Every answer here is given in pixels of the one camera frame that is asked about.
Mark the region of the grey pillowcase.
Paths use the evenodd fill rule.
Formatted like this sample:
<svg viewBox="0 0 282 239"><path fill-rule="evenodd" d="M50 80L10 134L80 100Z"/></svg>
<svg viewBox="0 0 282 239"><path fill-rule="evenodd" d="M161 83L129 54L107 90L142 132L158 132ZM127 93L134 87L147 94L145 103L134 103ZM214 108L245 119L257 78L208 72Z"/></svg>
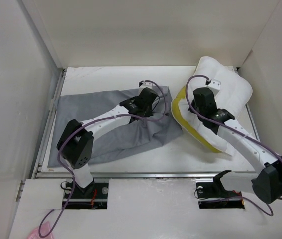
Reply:
<svg viewBox="0 0 282 239"><path fill-rule="evenodd" d="M79 169L165 146L182 135L171 101L166 86L61 96L49 167Z"/></svg>

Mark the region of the white pillow yellow edge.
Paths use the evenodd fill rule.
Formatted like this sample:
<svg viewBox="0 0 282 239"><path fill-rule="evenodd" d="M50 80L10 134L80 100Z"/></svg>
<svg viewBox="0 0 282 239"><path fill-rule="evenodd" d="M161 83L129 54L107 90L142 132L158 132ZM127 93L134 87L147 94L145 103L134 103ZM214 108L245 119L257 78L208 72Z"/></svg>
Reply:
<svg viewBox="0 0 282 239"><path fill-rule="evenodd" d="M195 75L205 75L212 80L220 82L220 90L215 95L217 106L228 110L237 119L249 101L253 89L251 85L234 71L229 70L216 59L203 56L195 69ZM190 81L188 90L185 87L177 93L171 102L171 112L176 122L187 131L195 140L203 144L213 153L235 154L235 149L225 140L216 136L211 130L204 127L196 114L190 112L186 101L186 94L193 100L193 91L205 87L206 79L197 77Z"/></svg>

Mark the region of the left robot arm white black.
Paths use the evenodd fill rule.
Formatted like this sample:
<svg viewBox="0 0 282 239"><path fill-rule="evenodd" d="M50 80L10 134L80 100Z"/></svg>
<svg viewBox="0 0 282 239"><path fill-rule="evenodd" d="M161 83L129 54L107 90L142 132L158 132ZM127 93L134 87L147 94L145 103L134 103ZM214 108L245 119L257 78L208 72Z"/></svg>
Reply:
<svg viewBox="0 0 282 239"><path fill-rule="evenodd" d="M74 187L80 196L88 197L94 189L94 179L88 161L95 141L118 127L151 117L153 103L158 98L159 95L154 90L145 87L139 95L120 102L94 119L83 122L73 119L67 123L57 143L57 149L72 169L75 177Z"/></svg>

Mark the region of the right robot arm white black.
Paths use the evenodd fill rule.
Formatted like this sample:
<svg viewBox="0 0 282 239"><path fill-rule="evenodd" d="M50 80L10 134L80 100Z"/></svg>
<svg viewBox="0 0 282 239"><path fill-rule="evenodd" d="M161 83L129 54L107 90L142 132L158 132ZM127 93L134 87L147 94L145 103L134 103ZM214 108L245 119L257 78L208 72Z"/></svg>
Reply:
<svg viewBox="0 0 282 239"><path fill-rule="evenodd" d="M228 110L218 108L209 87L193 91L189 108L206 129L233 146L251 164L257 175L247 185L262 202L282 200L282 156L248 136Z"/></svg>

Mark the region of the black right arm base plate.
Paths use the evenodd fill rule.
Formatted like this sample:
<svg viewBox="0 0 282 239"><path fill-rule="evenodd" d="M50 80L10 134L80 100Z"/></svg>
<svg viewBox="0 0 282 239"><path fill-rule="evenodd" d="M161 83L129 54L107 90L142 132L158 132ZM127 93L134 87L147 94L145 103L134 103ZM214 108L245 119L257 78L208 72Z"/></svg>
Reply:
<svg viewBox="0 0 282 239"><path fill-rule="evenodd" d="M196 182L195 196L200 209L245 209L241 192L228 191L215 182Z"/></svg>

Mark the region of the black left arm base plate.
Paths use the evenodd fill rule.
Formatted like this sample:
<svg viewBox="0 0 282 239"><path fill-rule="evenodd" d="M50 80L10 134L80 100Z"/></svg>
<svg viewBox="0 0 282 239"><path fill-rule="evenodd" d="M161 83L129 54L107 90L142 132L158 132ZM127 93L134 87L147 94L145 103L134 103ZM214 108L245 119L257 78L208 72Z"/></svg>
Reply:
<svg viewBox="0 0 282 239"><path fill-rule="evenodd" d="M109 182L92 182L84 191L75 186L72 196L72 182L64 181L60 184L60 188L64 191L62 199L62 207L65 205L68 198L69 201L65 209L71 210L99 210L107 209Z"/></svg>

